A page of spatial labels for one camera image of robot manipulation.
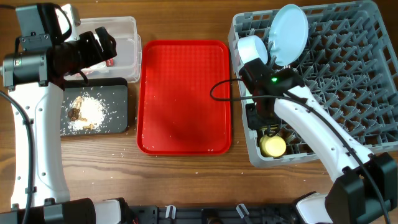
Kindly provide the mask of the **light blue bowl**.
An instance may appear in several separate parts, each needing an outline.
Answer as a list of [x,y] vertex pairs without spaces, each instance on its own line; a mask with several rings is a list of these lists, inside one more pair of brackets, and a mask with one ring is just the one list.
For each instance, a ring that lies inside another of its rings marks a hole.
[[255,59],[260,59],[265,65],[268,63],[268,52],[266,46],[256,35],[239,39],[238,53],[243,64]]

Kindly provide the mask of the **red snack wrapper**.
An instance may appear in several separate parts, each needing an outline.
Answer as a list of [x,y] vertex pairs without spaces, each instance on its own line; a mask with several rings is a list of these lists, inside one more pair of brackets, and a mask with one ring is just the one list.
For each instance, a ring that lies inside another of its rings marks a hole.
[[108,73],[109,69],[114,66],[114,59],[108,59],[106,61],[97,63],[96,65],[92,65],[88,68],[84,68],[83,72],[85,75],[91,74],[91,73]]

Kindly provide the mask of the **light blue plate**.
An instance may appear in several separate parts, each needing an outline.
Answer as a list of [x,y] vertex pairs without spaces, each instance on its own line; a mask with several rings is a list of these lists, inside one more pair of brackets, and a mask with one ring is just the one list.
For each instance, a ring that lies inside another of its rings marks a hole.
[[308,19],[295,4],[288,4],[278,11],[271,24],[269,47],[271,57],[278,66],[295,62],[302,54],[308,40]]

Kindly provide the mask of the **food scraps and rice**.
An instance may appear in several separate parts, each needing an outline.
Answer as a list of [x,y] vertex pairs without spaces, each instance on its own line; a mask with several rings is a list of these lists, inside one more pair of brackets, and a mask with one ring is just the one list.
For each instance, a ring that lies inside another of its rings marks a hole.
[[126,100],[117,97],[115,91],[105,93],[94,88],[64,92],[62,136],[120,133],[126,126]]

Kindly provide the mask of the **yellow plastic cup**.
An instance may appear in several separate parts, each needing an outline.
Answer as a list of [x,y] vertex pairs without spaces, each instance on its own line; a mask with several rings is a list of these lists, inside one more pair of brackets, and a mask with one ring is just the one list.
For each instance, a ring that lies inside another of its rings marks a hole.
[[286,151],[286,143],[280,136],[263,136],[259,141],[261,152],[268,157],[280,157]]

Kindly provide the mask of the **green bowl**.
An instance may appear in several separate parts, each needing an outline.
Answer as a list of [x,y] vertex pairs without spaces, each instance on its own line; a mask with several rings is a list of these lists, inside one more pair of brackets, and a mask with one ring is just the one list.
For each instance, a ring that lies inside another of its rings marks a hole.
[[248,89],[246,89],[246,91],[245,91],[245,96],[246,96],[246,97],[250,97],[250,96],[252,96],[252,94],[249,92],[249,90],[248,90]]

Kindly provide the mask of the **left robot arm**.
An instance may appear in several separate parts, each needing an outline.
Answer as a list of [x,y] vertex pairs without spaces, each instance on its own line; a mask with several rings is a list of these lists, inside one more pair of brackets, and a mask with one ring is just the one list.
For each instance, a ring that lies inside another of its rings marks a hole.
[[62,8],[37,3],[15,9],[21,36],[2,63],[16,137],[16,180],[11,210],[2,223],[127,223],[122,198],[95,203],[71,200],[62,165],[60,117],[65,76],[116,56],[116,41],[104,27],[71,40],[58,22]]

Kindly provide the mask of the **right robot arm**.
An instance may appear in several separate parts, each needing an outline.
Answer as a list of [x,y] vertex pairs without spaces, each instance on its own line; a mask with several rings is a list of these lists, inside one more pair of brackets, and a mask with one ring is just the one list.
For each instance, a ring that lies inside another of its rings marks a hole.
[[318,103],[293,69],[273,72],[259,58],[239,71],[256,115],[279,118],[318,156],[333,185],[327,194],[302,197],[295,209],[304,223],[371,223],[397,208],[397,163],[351,137]]

